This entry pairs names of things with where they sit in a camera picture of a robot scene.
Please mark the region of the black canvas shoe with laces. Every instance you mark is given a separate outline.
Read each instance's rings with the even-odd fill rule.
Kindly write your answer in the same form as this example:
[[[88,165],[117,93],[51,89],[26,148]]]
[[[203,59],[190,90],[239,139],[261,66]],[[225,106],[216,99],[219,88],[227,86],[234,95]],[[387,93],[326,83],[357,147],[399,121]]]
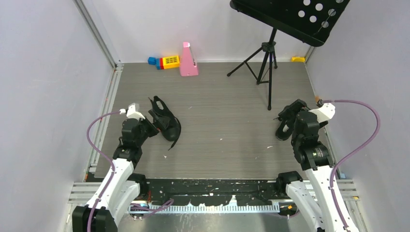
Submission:
[[[153,99],[148,98],[152,104],[152,109],[149,111],[153,117],[154,126],[159,129],[162,136],[169,142],[172,142],[171,150],[177,143],[181,135],[181,123],[179,119],[171,112],[165,102],[158,96]]]

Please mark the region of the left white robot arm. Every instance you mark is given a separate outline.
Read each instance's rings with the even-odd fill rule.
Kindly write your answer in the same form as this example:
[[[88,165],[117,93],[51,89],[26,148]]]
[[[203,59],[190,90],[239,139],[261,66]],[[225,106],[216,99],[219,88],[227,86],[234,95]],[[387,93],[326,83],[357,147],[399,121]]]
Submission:
[[[94,195],[72,214],[74,232],[116,232],[121,218],[134,199],[148,194],[144,175],[135,174],[142,156],[142,144],[159,130],[146,118],[128,118],[122,123],[122,136],[111,167]]]

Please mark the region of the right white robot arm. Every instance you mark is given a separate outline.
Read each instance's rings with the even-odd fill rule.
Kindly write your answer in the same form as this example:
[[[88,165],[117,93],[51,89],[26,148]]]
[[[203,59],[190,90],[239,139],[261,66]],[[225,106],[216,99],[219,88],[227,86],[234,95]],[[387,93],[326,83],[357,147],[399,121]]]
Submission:
[[[291,145],[296,160],[309,179],[313,198],[297,171],[280,173],[276,192],[291,198],[308,224],[310,232],[357,232],[339,191],[335,168],[328,149],[318,140],[321,127],[316,114],[296,114]]]

